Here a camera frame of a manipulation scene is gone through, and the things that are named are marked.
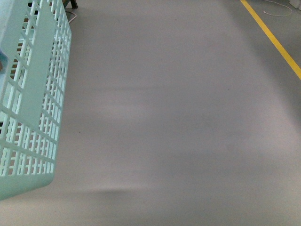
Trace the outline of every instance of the cable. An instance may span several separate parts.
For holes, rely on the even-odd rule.
[[[77,15],[75,13],[72,13],[72,12],[69,12],[69,11],[66,11],[66,13],[71,13],[71,14],[74,15],[74,17],[71,20],[69,20],[69,23],[71,23],[73,20],[75,20],[75,18],[77,18]]]
[[[265,14],[268,14],[268,15],[270,15],[270,16],[290,16],[290,15],[292,14],[292,12],[293,12],[291,8],[289,8],[288,6],[282,5],[282,4],[278,3],[278,2],[269,1],[269,0],[265,0],[265,1],[268,1],[268,2],[273,2],[273,3],[276,3],[276,4],[280,5],[280,6],[287,7],[287,8],[288,8],[288,9],[290,9],[290,11],[291,11],[291,13],[290,13],[290,14],[288,14],[288,15],[274,15],[274,14],[267,13],[266,11],[264,11],[264,13],[265,13]]]

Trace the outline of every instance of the white cable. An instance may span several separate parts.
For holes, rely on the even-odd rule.
[[[71,14],[74,15],[74,17],[71,20],[69,20],[69,23],[71,23],[77,17],[77,15],[75,13],[72,13],[72,12],[69,12],[69,11],[66,11],[66,13],[71,13]]]
[[[265,0],[265,1],[268,1],[268,2],[273,2],[273,3],[276,3],[276,4],[280,5],[280,6],[287,7],[287,8],[288,8],[288,9],[290,9],[290,11],[291,11],[291,13],[290,13],[290,14],[288,14],[288,15],[274,15],[274,14],[267,13],[266,11],[264,11],[264,13],[265,13],[265,14],[268,14],[268,15],[270,15],[270,16],[290,16],[290,15],[292,14],[292,12],[293,12],[291,8],[289,8],[288,6],[282,5],[282,4],[278,3],[278,2],[269,1],[269,0]]]

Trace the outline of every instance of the yellow painted stripe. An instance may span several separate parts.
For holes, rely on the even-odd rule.
[[[245,8],[249,11],[254,20],[261,27],[263,32],[267,35],[267,37],[271,40],[274,46],[278,49],[279,53],[283,56],[283,58],[287,61],[296,75],[301,79],[301,68],[296,64],[293,58],[288,54],[288,52],[284,49],[284,47],[280,44],[280,42],[276,39],[273,33],[269,30],[269,28],[264,24],[264,22],[260,19],[254,9],[247,3],[246,0],[240,0],[241,3],[245,6]]]

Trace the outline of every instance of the epoxy floor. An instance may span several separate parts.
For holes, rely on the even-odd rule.
[[[300,224],[301,80],[240,1],[78,4],[55,179],[0,225]]]

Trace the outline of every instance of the light green plastic basket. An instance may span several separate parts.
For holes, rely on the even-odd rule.
[[[54,177],[71,31],[62,0],[0,0],[0,200]]]

